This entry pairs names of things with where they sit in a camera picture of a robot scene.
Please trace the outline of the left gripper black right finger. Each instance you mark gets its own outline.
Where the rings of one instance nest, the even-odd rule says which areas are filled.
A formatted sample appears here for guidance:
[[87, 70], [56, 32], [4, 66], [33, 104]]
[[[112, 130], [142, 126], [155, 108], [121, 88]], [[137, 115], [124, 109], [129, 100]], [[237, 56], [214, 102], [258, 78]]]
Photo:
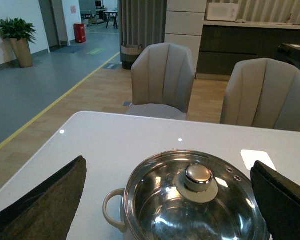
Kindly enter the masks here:
[[272, 238], [300, 240], [300, 186], [258, 160], [250, 179]]

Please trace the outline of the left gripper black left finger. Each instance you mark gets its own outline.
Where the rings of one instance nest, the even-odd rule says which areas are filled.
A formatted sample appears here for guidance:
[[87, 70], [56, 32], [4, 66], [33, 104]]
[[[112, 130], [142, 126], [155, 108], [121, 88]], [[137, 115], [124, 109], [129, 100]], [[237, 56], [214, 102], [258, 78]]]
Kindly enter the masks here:
[[0, 212], [0, 240], [65, 240], [87, 176], [82, 156]]

